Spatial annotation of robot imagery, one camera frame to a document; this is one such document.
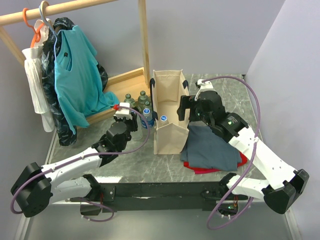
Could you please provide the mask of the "clear Chang soda bottle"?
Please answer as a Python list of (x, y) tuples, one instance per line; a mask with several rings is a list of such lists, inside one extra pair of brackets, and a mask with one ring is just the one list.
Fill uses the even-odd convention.
[(131, 94), (127, 93), (125, 95), (124, 103), (129, 103), (131, 108), (136, 107), (136, 101), (132, 98)]
[(150, 98), (149, 98), (149, 96), (147, 95), (147, 93), (144, 91), (144, 90), (142, 90), (142, 91), (140, 91), (140, 93), (139, 93), (139, 97), (138, 97), (138, 104), (139, 105), (145, 105), (145, 102), (146, 101), (150, 101)]
[(144, 102), (143, 108), (144, 108), (144, 109), (149, 109), (150, 111), (153, 110), (152, 104), (151, 104), (151, 102), (150, 102), (149, 100), (146, 100), (146, 101)]

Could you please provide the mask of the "cream canvas tote bag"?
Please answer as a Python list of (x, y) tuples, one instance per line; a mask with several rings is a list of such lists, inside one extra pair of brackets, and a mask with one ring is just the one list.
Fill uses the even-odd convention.
[[(155, 70), (149, 81), (153, 118), (156, 122), (154, 134), (154, 154), (179, 154), (189, 135), (190, 110), (186, 110), (185, 119), (179, 121), (177, 110), (182, 95), (189, 95), (189, 83), (182, 70)], [(162, 115), (168, 118), (168, 125), (159, 126)]]

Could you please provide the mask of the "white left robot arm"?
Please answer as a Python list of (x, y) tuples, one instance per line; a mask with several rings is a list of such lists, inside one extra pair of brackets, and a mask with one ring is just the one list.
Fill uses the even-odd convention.
[(30, 218), (62, 200), (102, 200), (101, 184), (87, 172), (124, 155), (127, 143), (132, 139), (131, 133), (138, 129), (139, 113), (128, 103), (117, 104), (114, 109), (114, 122), (110, 128), (86, 150), (56, 163), (39, 166), (33, 162), (24, 168), (10, 190), (12, 213)]

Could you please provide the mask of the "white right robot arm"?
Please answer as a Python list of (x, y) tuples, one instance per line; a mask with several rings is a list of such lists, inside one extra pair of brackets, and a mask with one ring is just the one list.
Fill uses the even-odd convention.
[(243, 195), (264, 200), (274, 212), (284, 214), (303, 193), (309, 174), (280, 159), (255, 136), (253, 129), (242, 117), (227, 112), (216, 91), (182, 95), (177, 110), (180, 121), (185, 118), (186, 110), (190, 110), (189, 120), (203, 121), (214, 134), (247, 159), (253, 158), (253, 165), (265, 177), (264, 180), (259, 180), (229, 173), (219, 182), (222, 198), (231, 199), (234, 195)]

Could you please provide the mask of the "grey folded cloth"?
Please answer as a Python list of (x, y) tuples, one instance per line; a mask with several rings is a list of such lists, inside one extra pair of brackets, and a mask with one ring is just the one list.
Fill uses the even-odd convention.
[(191, 168), (236, 171), (240, 152), (212, 133), (208, 126), (189, 125), (189, 134), (180, 160)]

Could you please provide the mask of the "wooden clothes rack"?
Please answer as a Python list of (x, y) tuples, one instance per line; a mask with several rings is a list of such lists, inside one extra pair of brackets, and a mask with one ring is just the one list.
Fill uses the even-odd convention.
[[(88, 7), (98, 6), (106, 4), (105, 0), (74, 0), (64, 3), (59, 3), (55, 5), (49, 5), (45, 8), (44, 14), (45, 17), (49, 15), (55, 15), (65, 12), (70, 12), (73, 10), (80, 10)], [(147, 14), (146, 14), (146, 2), (144, 0), (138, 1), (139, 9), (139, 20), (140, 20), (140, 33), (142, 41), (142, 57), (143, 57), (143, 67), (137, 68), (135, 70), (122, 73), (111, 77), (107, 81), (105, 88), (91, 86), (90, 90), (93, 91), (92, 96), (102, 99), (106, 96), (114, 96), (118, 100), (122, 100), (125, 97), (125, 94), (129, 93), (131, 96), (137, 100), (140, 91), (147, 91), (150, 88), (150, 63), (149, 63), (149, 50), (148, 50), (148, 28), (147, 28)], [(39, 8), (27, 10), (26, 12), (27, 19), (36, 19), (41, 17)], [(18, 50), (18, 47), (11, 39), (9, 34), (3, 28), (6, 25), (11, 25), (19, 22), (23, 22), (23, 13), (16, 12), (7, 15), (2, 15), (0, 17), (0, 38), (4, 44), (8, 47), (11, 53), (15, 56), (18, 62), (21, 65), (24, 65), (25, 56), (22, 54), (22, 51)], [(81, 41), (80, 50), (85, 52), (85, 56), (81, 57), (76, 55), (72, 58), (72, 70), (65, 70), (59, 64), (61, 57), (57, 55), (54, 60), (56, 64), (56, 69), (60, 70), (62, 74), (70, 75), (71, 73), (81, 74), (83, 70), (80, 68), (80, 64), (84, 62), (87, 63), (87, 69), (97, 72), (96, 68), (96, 51), (92, 44), (89, 42), (83, 31), (79, 26), (75, 25), (71, 30), (60, 30), (58, 32), (61, 34), (61, 39), (66, 43), (69, 43), (70, 40), (76, 39)]]

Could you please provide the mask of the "dark floral hanging garment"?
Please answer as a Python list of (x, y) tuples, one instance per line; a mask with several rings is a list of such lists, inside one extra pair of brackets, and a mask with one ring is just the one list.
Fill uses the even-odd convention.
[(62, 44), (62, 35), (60, 33), (58, 34), (57, 42), (55, 41), (56, 38), (50, 30), (48, 39), (43, 44), (41, 54), (42, 87), (53, 117), (59, 144), (65, 147), (76, 143), (77, 133), (73, 133), (70, 129), (55, 91), (54, 51), (56, 51), (57, 54), (60, 52)]

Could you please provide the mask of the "turquoise hanging shirt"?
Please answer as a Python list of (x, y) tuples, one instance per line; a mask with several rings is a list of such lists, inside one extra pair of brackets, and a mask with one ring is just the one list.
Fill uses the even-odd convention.
[[(76, 55), (84, 57), (86, 55), (84, 51), (80, 50), (81, 46), (81, 40), (74, 38), (70, 42), (62, 40), (58, 54), (61, 57), (58, 62), (62, 69), (67, 71), (73, 70), (73, 57)], [(120, 102), (115, 96), (108, 95), (103, 98), (92, 96), (93, 90), (90, 87), (104, 87), (98, 70), (98, 61), (95, 64), (97, 72), (87, 69), (87, 64), (87, 61), (80, 64), (80, 68), (83, 71), (80, 74), (73, 72), (65, 74), (56, 69), (56, 64), (54, 63), (55, 92), (59, 106), (73, 133), (76, 132), (77, 127), (86, 128), (89, 126), (87, 117), (108, 110)]]

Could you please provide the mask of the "red folded cloth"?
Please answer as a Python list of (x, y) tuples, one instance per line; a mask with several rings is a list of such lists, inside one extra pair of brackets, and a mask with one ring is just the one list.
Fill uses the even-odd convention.
[[(241, 162), (237, 164), (237, 168), (245, 165), (248, 162), (248, 158), (245, 157), (242, 153), (240, 153)], [(191, 167), (187, 161), (183, 162), (183, 166), (185, 168), (188, 168), (190, 170), (193, 170), (196, 175), (200, 174), (209, 174), (209, 173), (215, 173), (215, 172), (221, 172), (220, 169), (216, 168), (199, 168), (199, 167)]]

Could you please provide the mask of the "white hanging garment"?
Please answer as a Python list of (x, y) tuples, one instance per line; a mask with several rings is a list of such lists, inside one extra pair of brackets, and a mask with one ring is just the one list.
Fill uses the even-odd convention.
[(43, 90), (41, 61), (44, 42), (49, 36), (49, 27), (38, 19), (34, 24), (34, 28), (39, 30), (41, 38), (33, 47), (22, 50), (22, 54), (25, 57), (24, 70), (29, 84), (34, 112), (41, 116), (44, 131), (50, 133), (55, 129), (55, 123)]

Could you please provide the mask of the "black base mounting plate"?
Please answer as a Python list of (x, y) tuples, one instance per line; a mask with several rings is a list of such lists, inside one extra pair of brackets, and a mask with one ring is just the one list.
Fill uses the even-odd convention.
[(84, 198), (118, 211), (189, 210), (211, 211), (227, 192), (212, 182), (101, 183)]

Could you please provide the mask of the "orange clothes hanger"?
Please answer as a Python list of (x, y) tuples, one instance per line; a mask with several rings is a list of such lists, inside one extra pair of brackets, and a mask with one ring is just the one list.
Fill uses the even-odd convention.
[(34, 26), (30, 25), (28, 23), (28, 20), (27, 20), (27, 10), (28, 8), (23, 8), (22, 10), (22, 18), (23, 18), (23, 21), (25, 23), (25, 25), (29, 28), (31, 28), (31, 30), (33, 31), (33, 38), (31, 40), (31, 43), (30, 43), (30, 48), (33, 48), (35, 46), (35, 43), (38, 43), (40, 40), (41, 40), (41, 33), (40, 33), (40, 30), (42, 28), (43, 25), (40, 25), (38, 29), (35, 29)]

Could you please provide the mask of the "light blue clothes hanger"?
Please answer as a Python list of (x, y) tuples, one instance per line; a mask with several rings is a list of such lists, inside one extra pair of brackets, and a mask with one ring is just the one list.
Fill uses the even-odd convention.
[(57, 43), (59, 41), (59, 35), (58, 33), (55, 31), (53, 25), (47, 20), (46, 16), (45, 16), (45, 8), (49, 6), (49, 3), (46, 0), (41, 1), (38, 10), (40, 13), (40, 17), (43, 21), (43, 23), (49, 28), (49, 30), (52, 32), (53, 36), (55, 37), (55, 42), (54, 42), (54, 46), (53, 46), (53, 54), (54, 54), (54, 58), (57, 58)]

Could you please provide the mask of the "aluminium frame rail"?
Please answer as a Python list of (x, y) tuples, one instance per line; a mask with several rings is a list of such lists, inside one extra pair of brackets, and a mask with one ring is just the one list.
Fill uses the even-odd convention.
[(199, 190), (189, 190), (185, 183), (99, 183), (88, 174), (88, 170), (104, 166), (119, 155), (102, 139), (65, 160), (43, 166), (37, 163), (26, 166), (10, 190), (12, 204), (18, 204), (19, 212), (30, 218), (48, 205), (66, 199), (94, 204), (101, 195), (113, 202), (116, 197), (157, 199), (182, 197), (192, 192), (203, 199), (216, 201), (217, 205), (229, 195), (246, 196), (249, 203), (260, 199), (274, 212), (284, 214), (303, 193), (309, 174), (282, 161), (250, 127), (240, 130), (229, 144), (259, 169), (264, 175), (263, 180), (229, 173), (219, 182), (207, 183)]

